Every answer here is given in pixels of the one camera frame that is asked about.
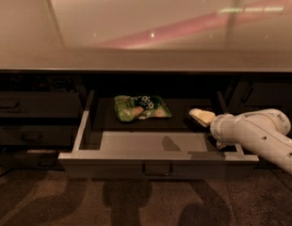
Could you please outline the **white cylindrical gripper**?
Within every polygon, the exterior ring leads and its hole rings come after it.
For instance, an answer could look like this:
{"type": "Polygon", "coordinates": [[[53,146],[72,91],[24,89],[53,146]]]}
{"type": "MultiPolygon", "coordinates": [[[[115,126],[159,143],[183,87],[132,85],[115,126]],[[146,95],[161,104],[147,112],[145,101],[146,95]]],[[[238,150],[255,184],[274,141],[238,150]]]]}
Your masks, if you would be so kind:
{"type": "Polygon", "coordinates": [[[217,149],[222,150],[227,145],[235,145],[235,116],[232,114],[222,114],[216,116],[214,112],[193,108],[189,111],[192,119],[197,121],[201,126],[210,125],[210,133],[217,141],[217,149]]]}

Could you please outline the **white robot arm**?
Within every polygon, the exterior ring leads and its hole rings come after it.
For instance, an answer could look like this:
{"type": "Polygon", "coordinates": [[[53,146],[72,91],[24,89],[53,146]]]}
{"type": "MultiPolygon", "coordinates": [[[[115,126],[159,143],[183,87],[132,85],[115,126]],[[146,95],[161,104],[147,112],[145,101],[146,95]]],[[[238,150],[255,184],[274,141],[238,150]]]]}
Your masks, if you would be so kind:
{"type": "Polygon", "coordinates": [[[239,115],[194,108],[189,115],[210,133],[218,147],[240,145],[292,175],[292,139],[289,118],[280,110],[264,109],[239,115]]]}

